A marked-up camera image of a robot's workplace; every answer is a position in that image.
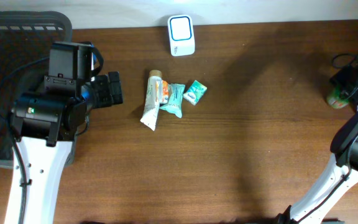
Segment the green lid jar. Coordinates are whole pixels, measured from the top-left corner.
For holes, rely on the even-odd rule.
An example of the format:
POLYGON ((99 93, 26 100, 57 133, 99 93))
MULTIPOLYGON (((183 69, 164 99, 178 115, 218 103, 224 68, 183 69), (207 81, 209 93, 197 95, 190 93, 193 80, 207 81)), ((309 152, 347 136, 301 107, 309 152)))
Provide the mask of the green lid jar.
POLYGON ((326 102, 334 109, 341 109, 349 104, 349 95, 340 86, 335 86, 326 97, 326 102))

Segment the small orange white packet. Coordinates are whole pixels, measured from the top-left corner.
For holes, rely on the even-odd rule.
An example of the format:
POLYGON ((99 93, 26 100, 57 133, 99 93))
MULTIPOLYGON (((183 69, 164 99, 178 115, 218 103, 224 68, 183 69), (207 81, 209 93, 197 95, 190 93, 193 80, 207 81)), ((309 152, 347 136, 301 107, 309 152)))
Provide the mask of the small orange white packet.
POLYGON ((170 85, 165 80, 156 81, 157 99, 160 104, 168 103, 170 97, 169 88, 170 85))

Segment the white shampoo tube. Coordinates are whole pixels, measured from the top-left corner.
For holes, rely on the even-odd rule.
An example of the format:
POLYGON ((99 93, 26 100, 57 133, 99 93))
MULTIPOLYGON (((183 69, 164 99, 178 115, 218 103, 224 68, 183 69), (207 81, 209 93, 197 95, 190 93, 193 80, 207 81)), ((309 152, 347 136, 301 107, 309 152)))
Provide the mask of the white shampoo tube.
POLYGON ((162 101, 162 81, 162 73, 160 70, 151 70, 149 72, 145 107, 140 122, 153 131, 155 131, 156 128, 158 111, 162 101))

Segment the mint green wipes pack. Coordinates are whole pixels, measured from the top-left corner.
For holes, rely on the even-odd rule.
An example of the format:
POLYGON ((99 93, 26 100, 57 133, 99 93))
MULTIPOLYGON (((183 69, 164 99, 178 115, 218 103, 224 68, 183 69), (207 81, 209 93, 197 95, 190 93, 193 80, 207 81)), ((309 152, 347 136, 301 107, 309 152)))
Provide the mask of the mint green wipes pack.
POLYGON ((160 106, 161 110, 174 114, 178 118, 182 118, 181 104, 185 90, 184 84, 173 83, 169 85, 168 103, 160 106))

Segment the small teal tissue pack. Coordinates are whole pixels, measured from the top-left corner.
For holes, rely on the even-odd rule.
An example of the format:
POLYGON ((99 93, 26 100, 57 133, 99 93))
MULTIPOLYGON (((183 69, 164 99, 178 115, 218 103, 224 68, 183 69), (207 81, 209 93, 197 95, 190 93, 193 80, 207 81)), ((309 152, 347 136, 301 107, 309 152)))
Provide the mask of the small teal tissue pack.
POLYGON ((183 94, 183 98, 190 102, 192 105, 196 105, 202 96, 205 94, 208 88, 199 81, 195 80, 189 87, 189 89, 183 94))

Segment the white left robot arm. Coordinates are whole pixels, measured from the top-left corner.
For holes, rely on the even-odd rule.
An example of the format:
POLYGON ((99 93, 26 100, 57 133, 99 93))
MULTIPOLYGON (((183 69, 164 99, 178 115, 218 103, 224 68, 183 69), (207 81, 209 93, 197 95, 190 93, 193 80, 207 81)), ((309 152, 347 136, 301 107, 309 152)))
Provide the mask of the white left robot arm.
POLYGON ((90 42, 55 42, 44 90, 28 91, 7 114, 13 176, 5 223, 52 223, 63 169, 93 109, 123 103, 119 72, 102 75, 90 42))

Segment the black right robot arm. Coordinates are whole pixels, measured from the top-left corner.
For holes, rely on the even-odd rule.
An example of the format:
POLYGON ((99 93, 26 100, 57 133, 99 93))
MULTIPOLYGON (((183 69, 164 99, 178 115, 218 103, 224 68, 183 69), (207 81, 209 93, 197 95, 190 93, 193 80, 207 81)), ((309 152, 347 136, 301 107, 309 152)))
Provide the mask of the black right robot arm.
POLYGON ((358 53, 350 61, 331 65, 338 72, 330 78, 333 91, 326 98, 333 108, 352 104, 355 115, 336 133, 329 162, 305 196, 274 218, 274 223, 325 223, 325 216, 342 196, 358 183, 358 53))

